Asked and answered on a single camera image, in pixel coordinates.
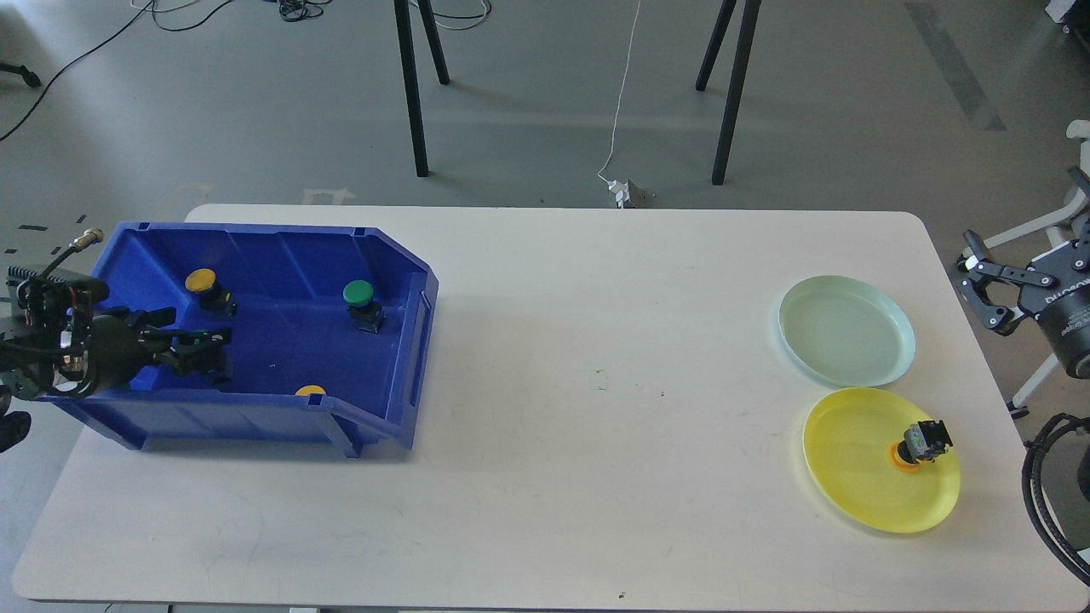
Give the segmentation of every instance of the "blue plastic bin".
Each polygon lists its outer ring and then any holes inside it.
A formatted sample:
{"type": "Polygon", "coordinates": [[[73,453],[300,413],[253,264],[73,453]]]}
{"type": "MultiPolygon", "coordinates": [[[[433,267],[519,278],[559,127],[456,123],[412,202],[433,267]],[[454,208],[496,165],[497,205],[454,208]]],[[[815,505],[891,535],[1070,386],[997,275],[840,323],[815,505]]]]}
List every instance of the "blue plastic bin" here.
{"type": "Polygon", "coordinates": [[[110,287],[102,308],[174,306],[174,327],[233,328],[231,381],[215,388],[158,365],[87,398],[44,398],[100,434],[131,449],[156,437],[328,441],[348,457],[382,438],[412,447],[439,284],[382,231],[126,223],[92,274],[110,287]],[[209,317],[186,291],[197,268],[238,301],[233,320],[209,317]],[[355,279],[386,312],[378,334],[346,310],[341,290],[355,279]],[[326,394],[296,396],[305,385],[326,394]]]}

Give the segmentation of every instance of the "plate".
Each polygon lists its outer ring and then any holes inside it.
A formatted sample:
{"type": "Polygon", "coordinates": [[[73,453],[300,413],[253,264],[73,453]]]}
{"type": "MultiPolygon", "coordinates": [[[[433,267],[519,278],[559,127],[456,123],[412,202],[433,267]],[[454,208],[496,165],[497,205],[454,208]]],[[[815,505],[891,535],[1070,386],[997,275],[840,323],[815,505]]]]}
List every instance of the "plate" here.
{"type": "Polygon", "coordinates": [[[839,276],[811,277],[779,303],[779,332],[802,368],[840,387],[899,378],[916,357],[912,324],[874,286],[839,276]]]}
{"type": "Polygon", "coordinates": [[[928,530],[957,503],[957,455],[949,448],[935,461],[905,471],[888,453],[909,425],[929,419],[916,405],[882,389],[834,392],[810,411],[802,432],[810,474],[833,504],[871,528],[901,534],[928,530]]]}

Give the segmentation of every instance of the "yellow plate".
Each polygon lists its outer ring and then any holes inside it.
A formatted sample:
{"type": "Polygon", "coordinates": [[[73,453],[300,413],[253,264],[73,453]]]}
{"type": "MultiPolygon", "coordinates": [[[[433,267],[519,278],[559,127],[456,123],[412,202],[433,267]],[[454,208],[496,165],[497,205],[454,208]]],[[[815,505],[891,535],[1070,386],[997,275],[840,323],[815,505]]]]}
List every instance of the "yellow plate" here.
{"type": "Polygon", "coordinates": [[[833,504],[867,526],[921,532],[949,515],[961,489],[953,449],[904,471],[888,457],[905,430],[931,419],[908,400],[869,387],[824,397],[807,418],[802,448],[818,486],[833,504]]]}

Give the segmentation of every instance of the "green button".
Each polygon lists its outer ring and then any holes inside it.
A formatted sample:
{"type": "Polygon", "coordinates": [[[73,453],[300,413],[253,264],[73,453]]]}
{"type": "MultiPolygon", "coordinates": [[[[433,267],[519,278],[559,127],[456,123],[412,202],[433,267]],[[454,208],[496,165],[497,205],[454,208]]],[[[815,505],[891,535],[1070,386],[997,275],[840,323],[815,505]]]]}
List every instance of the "green button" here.
{"type": "Polygon", "coordinates": [[[344,286],[341,296],[344,297],[344,302],[352,306],[364,306],[374,298],[375,288],[365,280],[354,280],[344,286]]]}

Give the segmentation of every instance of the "yellow button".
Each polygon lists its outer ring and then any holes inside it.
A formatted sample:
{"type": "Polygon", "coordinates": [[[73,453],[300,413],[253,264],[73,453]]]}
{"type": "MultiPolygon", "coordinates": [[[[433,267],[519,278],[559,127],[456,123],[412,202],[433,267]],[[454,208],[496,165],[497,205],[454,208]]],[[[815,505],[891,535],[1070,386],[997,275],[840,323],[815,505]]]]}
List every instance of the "yellow button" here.
{"type": "Polygon", "coordinates": [[[304,385],[295,392],[295,396],[310,396],[311,394],[325,394],[326,390],[320,385],[304,385]]]}
{"type": "Polygon", "coordinates": [[[185,289],[193,293],[204,293],[216,285],[216,273],[211,268],[197,268],[185,277],[185,289]]]}

